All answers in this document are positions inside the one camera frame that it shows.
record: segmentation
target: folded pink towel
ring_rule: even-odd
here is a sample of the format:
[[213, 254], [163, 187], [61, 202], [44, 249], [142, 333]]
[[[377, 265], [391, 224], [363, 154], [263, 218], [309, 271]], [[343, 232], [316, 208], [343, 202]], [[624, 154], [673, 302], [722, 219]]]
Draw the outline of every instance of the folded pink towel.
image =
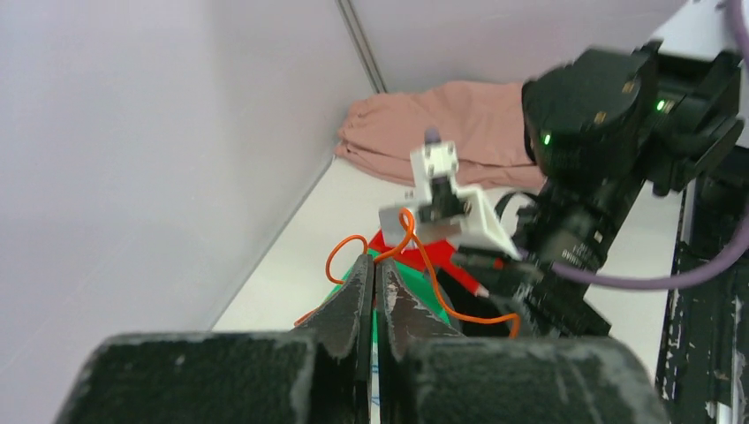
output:
[[378, 178], [413, 185], [410, 153], [435, 126], [443, 140], [455, 141], [458, 183], [540, 187], [544, 177], [523, 142], [521, 88], [455, 81], [421, 94], [374, 95], [349, 108], [336, 155]]

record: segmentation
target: red object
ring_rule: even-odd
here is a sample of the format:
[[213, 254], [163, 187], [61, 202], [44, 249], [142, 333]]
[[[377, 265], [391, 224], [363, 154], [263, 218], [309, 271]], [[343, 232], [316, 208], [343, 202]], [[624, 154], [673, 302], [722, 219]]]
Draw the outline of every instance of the red object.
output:
[[[374, 238], [369, 241], [369, 248], [382, 253], [390, 250], [392, 247], [385, 245], [382, 231], [378, 231], [377, 234], [374, 235]], [[444, 240], [438, 241], [430, 245], [424, 245], [424, 249], [427, 251], [427, 256], [435, 268], [439, 267], [444, 269], [445, 272], [450, 274], [450, 276], [463, 285], [466, 290], [472, 294], [476, 293], [480, 287], [479, 282], [473, 279], [470, 274], [461, 268], [453, 265], [450, 261], [450, 257], [455, 253], [455, 248], [450, 243]], [[416, 269], [419, 272], [427, 270], [427, 264], [424, 263], [423, 259], [421, 259], [421, 253], [419, 253], [418, 249], [404, 250], [400, 254], [393, 256], [393, 259], [404, 264], [406, 267]]]

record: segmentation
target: black cable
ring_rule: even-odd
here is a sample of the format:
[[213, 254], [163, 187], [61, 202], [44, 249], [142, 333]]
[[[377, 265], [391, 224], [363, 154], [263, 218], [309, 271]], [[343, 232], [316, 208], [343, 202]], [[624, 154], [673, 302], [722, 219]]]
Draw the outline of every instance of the black cable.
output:
[[502, 220], [502, 215], [504, 214], [504, 210], [507, 209], [507, 205], [510, 204], [510, 201], [517, 195], [523, 195], [533, 201], [534, 203], [538, 203], [539, 197], [533, 193], [526, 192], [523, 190], [513, 190], [511, 192], [507, 192], [502, 196], [499, 201], [496, 203], [496, 206], [494, 206], [494, 212], [496, 214], [496, 217]]

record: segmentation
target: black metal frame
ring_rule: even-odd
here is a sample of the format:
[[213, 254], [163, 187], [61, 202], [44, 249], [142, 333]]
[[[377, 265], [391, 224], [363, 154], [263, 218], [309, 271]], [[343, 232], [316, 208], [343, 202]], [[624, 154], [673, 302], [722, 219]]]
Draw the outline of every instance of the black metal frame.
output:
[[[730, 239], [749, 199], [749, 149], [736, 147], [710, 178], [684, 196], [674, 272], [714, 257]], [[749, 420], [743, 372], [749, 355], [749, 253], [719, 277], [671, 291], [664, 316], [656, 387], [672, 422], [717, 422], [731, 407], [736, 422]]]

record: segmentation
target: white table surface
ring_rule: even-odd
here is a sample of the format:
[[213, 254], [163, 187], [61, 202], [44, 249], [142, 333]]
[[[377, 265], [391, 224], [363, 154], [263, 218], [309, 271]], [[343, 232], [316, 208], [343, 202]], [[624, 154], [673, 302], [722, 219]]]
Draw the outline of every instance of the white table surface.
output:
[[[325, 277], [330, 250], [343, 238], [379, 229], [380, 207], [402, 201], [407, 187], [381, 181], [336, 159], [289, 222], [214, 327], [215, 331], [291, 329], [301, 315], [317, 307], [333, 288]], [[488, 191], [496, 201], [509, 188]], [[513, 200], [503, 226], [515, 229]], [[656, 199], [644, 188], [616, 242], [602, 274], [665, 276], [670, 273], [680, 199]], [[353, 241], [331, 265], [342, 276], [361, 253]], [[634, 292], [592, 287], [586, 299], [612, 324], [611, 336], [623, 341], [654, 376], [660, 351], [665, 291]]]

